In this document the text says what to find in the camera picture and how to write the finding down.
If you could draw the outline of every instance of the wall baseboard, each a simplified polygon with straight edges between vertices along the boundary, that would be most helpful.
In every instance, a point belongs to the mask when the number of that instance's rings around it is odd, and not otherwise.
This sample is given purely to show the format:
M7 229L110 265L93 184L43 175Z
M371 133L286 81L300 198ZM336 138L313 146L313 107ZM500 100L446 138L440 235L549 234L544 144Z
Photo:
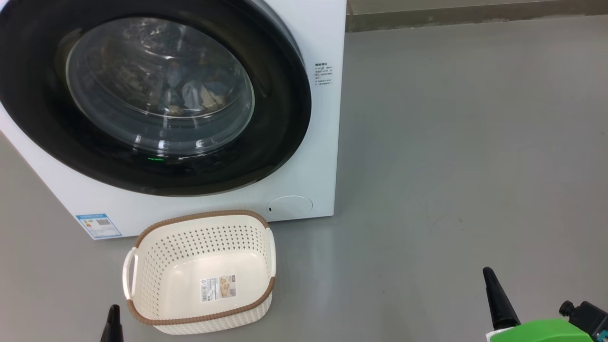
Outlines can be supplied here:
M347 15L347 32L608 14L608 0L545 0L517 4Z

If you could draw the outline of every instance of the white basket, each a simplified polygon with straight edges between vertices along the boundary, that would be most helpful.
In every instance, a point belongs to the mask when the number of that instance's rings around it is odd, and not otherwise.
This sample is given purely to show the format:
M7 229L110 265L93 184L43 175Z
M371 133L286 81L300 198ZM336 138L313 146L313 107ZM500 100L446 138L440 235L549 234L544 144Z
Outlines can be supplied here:
M135 318L183 335L262 318L272 301L275 273L274 238L264 218L251 211L218 211L146 229L126 256L122 284ZM220 293L214 297L217 281Z

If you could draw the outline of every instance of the brown basket rim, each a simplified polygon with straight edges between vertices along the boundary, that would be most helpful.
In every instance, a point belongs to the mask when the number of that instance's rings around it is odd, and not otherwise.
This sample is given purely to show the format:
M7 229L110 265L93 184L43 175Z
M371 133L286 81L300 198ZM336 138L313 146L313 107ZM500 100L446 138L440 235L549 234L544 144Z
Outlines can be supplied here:
M134 247L138 248L139 245L142 243L142 240L151 231L153 231L153 230L155 230L157 228L160 228L160 227L163 227L163 226L167 226L167 225L170 225L170 224L173 224L173 223L179 223L179 222L185 222L185 221L190 221L190 220L196 220L197 218L207 218L207 217L217 217L217 216L230 216L230 215L247 215L247 216L251 216L251 217L256 218L257 220L259 220L264 225L265 228L268 228L268 222L260 214L254 212L254 211L249 211L249 210L223 210L223 211L203 212L203 213L200 213L200 214L193 214L193 215L186 215L186 216L180 216L180 217L170 218L168 220L160 221L160 222L157 222L157 223L151 225L150 227L148 227L146 230L144 230L139 235L139 237L135 241ZM268 282L268 287L266 288L266 291L255 302L253 302L253 303L251 303L249 305L238 307L236 309L232 309L232 310L228 310L228 311L223 311L223 312L219 312L219 313L213 313L211 315L189 317L189 318L174 318L174 319L149 319L149 318L144 317L141 313L139 313L137 311L137 309L135 308L135 303L133 303L132 299L127 300L126 301L126 305L129 308L129 311L131 312L131 314L133 315L133 317L135 317L135 319L137 319L141 323L147 324L149 326L174 326L174 325L177 325L177 324L188 324L188 323L199 323L199 322L204 322L204 321L211 321L213 319L224 318L224 317L236 315L238 313L249 311L249 310L252 310L252 309L258 307L266 299L268 299L268 296L270 296L270 294L272 293L272 289L274 288L275 280L276 280L275 277L271 277L270 278L270 281Z

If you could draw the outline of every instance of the front-loading washing machine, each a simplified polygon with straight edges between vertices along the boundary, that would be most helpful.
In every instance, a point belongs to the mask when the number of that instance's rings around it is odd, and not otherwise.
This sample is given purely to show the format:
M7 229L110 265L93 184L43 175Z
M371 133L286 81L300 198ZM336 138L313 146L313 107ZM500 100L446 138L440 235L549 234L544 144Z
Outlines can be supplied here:
M332 215L346 0L0 0L0 128L93 239Z

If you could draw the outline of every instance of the energy label sticker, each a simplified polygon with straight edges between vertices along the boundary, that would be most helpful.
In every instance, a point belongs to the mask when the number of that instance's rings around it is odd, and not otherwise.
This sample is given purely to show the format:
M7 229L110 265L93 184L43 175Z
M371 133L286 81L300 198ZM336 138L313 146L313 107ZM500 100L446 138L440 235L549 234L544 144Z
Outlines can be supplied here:
M95 240L122 236L106 214L76 215L76 219Z

